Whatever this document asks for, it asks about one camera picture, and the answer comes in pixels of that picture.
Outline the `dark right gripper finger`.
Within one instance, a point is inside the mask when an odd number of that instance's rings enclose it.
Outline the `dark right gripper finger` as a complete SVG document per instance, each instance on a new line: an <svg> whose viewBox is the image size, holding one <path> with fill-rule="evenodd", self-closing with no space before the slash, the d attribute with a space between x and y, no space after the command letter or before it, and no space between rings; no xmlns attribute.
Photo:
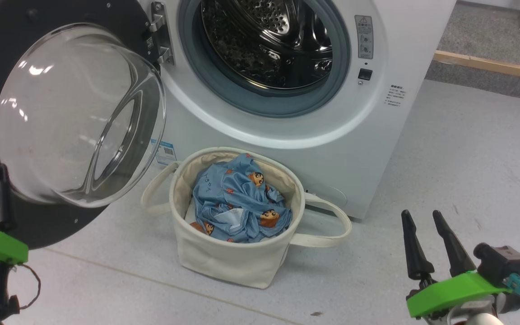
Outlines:
<svg viewBox="0 0 520 325"><path fill-rule="evenodd" d="M410 212L403 210L401 217L407 275L412 280L428 280L431 274L435 272L435 268L424 255L416 235L417 228Z"/></svg>
<svg viewBox="0 0 520 325"><path fill-rule="evenodd" d="M439 210L432 212L436 230L442 237L446 248L446 254L450 263L450 275L458 276L466 272L476 270L476 266L470 258L464 246L459 241L455 232L450 228L442 213Z"/></svg>

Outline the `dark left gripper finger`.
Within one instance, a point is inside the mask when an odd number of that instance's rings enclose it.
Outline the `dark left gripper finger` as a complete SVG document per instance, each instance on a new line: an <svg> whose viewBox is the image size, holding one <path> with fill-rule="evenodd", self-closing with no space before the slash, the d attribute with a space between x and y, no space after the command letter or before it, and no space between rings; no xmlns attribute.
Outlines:
<svg viewBox="0 0 520 325"><path fill-rule="evenodd" d="M0 164L0 231L12 231L15 227L9 172L5 164Z"/></svg>

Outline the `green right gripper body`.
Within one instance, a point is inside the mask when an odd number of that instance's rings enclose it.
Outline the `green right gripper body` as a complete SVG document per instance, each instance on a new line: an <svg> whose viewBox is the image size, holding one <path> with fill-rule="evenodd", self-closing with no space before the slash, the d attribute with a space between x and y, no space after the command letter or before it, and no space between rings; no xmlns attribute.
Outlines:
<svg viewBox="0 0 520 325"><path fill-rule="evenodd" d="M497 299L510 294L506 287L490 284L472 271L431 284L407 298L411 318L425 320L429 325L453 325L454 321L469 324L499 323L494 313Z"/></svg>

